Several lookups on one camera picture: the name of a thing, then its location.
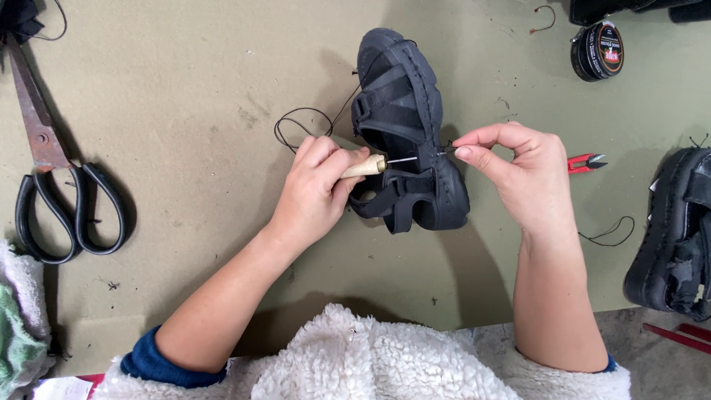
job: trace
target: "green cloth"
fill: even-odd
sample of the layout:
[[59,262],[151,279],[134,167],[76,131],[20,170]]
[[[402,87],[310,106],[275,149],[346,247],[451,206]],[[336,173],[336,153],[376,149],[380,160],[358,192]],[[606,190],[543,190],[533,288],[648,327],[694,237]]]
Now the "green cloth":
[[0,399],[10,396],[25,379],[26,365],[47,352],[47,344],[35,340],[23,325],[12,288],[0,285]]

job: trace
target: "black scissors handle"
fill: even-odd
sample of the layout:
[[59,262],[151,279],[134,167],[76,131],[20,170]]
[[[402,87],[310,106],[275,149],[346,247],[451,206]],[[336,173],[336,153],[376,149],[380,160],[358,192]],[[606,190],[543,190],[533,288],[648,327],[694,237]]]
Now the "black scissors handle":
[[[100,256],[114,253],[121,248],[128,239],[128,208],[124,199],[111,184],[110,180],[92,163],[88,162],[81,167],[70,168],[77,189],[77,201],[74,218],[59,201],[58,196],[50,187],[50,173],[38,172],[25,175],[20,184],[20,192],[15,205],[15,224],[20,241],[27,252],[34,258],[46,264],[62,264],[76,257],[82,249]],[[90,209],[90,183],[89,179],[96,182],[106,193],[116,208],[119,220],[119,237],[113,245],[101,247],[89,238],[88,224]],[[33,195],[38,192],[47,207],[57,217],[71,240],[71,249],[64,256],[54,256],[44,251],[35,241],[30,230],[30,207]]]

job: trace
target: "forearm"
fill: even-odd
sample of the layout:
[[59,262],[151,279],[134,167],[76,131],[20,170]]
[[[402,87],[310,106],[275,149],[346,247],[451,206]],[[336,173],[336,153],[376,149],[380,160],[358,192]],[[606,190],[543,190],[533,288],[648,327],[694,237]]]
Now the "forearm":
[[587,293],[574,222],[545,235],[523,231],[513,295],[516,346],[527,358],[571,372],[607,365]]
[[297,256],[262,230],[158,330],[160,353],[191,371],[219,372],[264,294]]

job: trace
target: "paper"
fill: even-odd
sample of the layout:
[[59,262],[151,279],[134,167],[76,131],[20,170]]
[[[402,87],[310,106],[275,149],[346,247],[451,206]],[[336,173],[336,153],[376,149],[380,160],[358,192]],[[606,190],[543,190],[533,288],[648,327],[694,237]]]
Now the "paper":
[[35,389],[35,400],[87,400],[94,383],[76,377],[45,379]]

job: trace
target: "black sandal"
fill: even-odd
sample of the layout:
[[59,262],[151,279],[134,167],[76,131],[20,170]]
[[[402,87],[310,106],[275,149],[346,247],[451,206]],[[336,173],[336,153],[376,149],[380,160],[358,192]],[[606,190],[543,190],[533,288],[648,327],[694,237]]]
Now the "black sandal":
[[[431,231],[464,226],[469,196],[461,173],[442,154],[442,97],[415,43],[390,29],[369,31],[360,42],[358,77],[355,135],[389,159],[417,159],[366,177],[351,193],[351,208],[363,218],[383,217],[391,233],[408,232],[413,219]],[[361,200],[370,191],[375,197]]]
[[[647,234],[624,281],[631,302],[709,319],[711,298],[711,149],[667,159],[651,197]],[[700,300],[699,287],[704,285]]]

